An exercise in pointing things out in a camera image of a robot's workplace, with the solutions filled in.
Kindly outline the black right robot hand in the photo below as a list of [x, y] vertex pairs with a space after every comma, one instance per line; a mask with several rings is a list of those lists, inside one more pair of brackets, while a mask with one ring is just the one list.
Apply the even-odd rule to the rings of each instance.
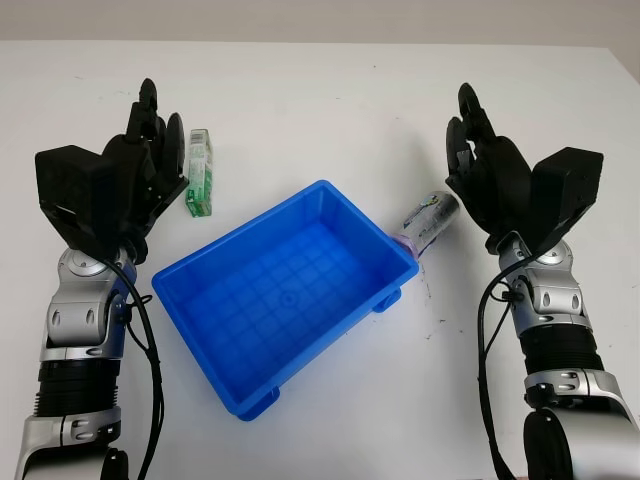
[[460, 86], [458, 104], [446, 130], [446, 184], [496, 243], [528, 213], [531, 169], [514, 142], [495, 133], [470, 84]]

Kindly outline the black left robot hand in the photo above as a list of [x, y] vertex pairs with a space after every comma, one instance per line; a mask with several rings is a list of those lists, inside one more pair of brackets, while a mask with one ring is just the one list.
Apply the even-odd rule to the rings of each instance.
[[158, 114], [156, 85], [144, 79], [126, 131], [103, 150], [115, 162], [118, 197], [124, 202], [120, 241], [138, 263], [148, 253], [146, 236], [156, 220], [188, 185], [183, 173], [185, 153], [181, 116], [173, 113], [164, 120]]

